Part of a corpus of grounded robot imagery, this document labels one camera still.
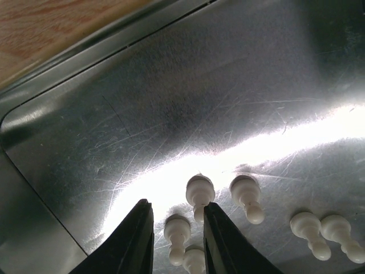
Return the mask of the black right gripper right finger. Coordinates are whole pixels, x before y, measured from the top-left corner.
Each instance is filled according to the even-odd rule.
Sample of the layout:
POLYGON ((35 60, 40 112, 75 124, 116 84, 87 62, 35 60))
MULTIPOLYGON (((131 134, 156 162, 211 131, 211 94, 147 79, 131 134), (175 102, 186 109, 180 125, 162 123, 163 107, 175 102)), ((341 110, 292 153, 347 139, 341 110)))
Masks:
POLYGON ((204 207, 206 273, 281 273, 214 202, 204 207))

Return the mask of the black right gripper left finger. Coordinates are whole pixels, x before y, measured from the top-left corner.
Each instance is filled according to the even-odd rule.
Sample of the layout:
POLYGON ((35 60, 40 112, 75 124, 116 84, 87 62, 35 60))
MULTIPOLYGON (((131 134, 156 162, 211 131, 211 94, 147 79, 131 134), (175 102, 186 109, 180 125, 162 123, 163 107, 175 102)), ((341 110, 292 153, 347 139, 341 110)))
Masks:
POLYGON ((141 199, 109 238, 72 272, 152 273, 153 248, 152 204, 141 199))

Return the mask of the yellow metal tin box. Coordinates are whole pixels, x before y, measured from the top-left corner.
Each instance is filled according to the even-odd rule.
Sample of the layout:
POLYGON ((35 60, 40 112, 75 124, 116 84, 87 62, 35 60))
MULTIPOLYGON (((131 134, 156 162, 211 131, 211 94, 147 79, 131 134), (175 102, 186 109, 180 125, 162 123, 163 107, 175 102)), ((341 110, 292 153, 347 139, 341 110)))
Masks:
POLYGON ((295 237, 300 211, 338 214, 364 244, 364 2, 159 1, 1 89, 1 272, 68 273, 132 207, 154 213, 154 273, 185 191, 215 202, 284 273, 363 273, 295 237), (261 189, 261 224, 230 193, 261 189))

